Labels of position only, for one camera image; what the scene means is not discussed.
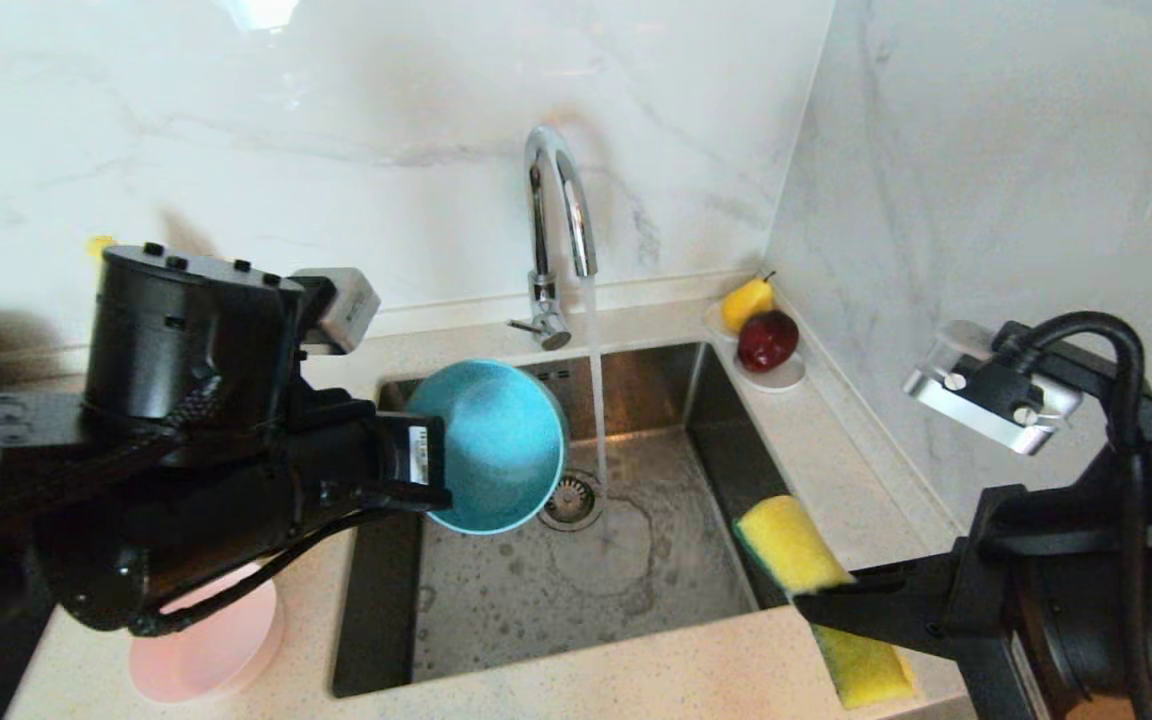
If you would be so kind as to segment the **running water stream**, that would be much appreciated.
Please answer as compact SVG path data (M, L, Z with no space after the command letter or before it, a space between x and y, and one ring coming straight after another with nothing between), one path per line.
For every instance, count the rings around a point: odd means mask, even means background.
M602 325L599 323L598 295L594 274L581 278L582 300L586 306L588 359L591 378L591 415L594 420L594 507L590 526L596 526L605 511L608 495L609 458L607 448L607 420L605 420L605 381L602 372Z

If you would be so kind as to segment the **dark red apple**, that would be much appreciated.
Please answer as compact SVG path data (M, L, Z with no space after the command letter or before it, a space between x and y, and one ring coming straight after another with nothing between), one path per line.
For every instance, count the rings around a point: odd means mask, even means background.
M753 314L740 331L737 361L755 374L772 372L791 359L799 346L799 325L781 310Z

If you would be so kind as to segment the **yellow pear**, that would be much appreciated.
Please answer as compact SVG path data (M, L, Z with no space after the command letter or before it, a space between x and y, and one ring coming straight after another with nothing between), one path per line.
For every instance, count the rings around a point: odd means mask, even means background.
M755 275L736 290L727 293L719 304L719 318L728 333L738 334L755 314L768 313L774 306L774 287L771 278L776 272Z

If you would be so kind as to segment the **pink plastic bowl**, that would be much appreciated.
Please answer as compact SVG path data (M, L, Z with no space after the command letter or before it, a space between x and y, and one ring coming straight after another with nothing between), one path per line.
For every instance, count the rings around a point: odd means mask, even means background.
M214 702L259 679L282 646L285 609L274 579L184 630L136 638L132 688L156 705Z

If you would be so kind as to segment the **round metal drain strainer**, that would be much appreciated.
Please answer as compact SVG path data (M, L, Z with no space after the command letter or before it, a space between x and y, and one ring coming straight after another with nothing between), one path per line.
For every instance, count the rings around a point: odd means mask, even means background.
M568 469L541 507L540 523L558 532L579 532L602 515L602 480L590 471Z

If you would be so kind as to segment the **stainless steel sink basin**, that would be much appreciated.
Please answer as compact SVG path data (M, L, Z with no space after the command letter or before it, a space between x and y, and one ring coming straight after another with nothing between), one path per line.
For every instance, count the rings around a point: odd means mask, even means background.
M594 473L589 361L526 372ZM602 356L608 495L596 526L539 516L467 536L412 514L357 529L329 692L361 694L714 623L787 597L733 533L783 475L723 367L696 342Z

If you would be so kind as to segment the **blue plastic bowl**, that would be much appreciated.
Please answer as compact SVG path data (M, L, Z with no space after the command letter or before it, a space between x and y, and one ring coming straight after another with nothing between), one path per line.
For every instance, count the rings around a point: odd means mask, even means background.
M461 361L417 382L407 414L442 419L448 509L430 520L467 536L511 532L544 509L566 464L570 427L535 376L499 361Z

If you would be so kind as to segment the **chrome gooseneck faucet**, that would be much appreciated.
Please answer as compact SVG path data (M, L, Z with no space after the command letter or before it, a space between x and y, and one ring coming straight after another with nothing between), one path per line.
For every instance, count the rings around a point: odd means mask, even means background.
M593 278L598 272L593 225L589 213L585 188L573 152L566 138L550 126L536 126L526 132L524 146L524 179L526 209L529 209L532 270L529 282L531 319L508 323L509 327L526 332L544 351L556 351L571 341L561 305L556 274L550 268L550 232L547 229L547 183L556 181L562 200L564 220L571 241L573 270L581 279Z

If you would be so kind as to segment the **yellow green sponge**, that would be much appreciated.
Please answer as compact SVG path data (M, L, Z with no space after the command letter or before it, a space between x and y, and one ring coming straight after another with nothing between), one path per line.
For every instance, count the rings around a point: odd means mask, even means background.
M733 532L791 600L856 582L795 497L764 498L733 523ZM812 634L847 711L914 698L914 674L896 647L827 626L812 626Z

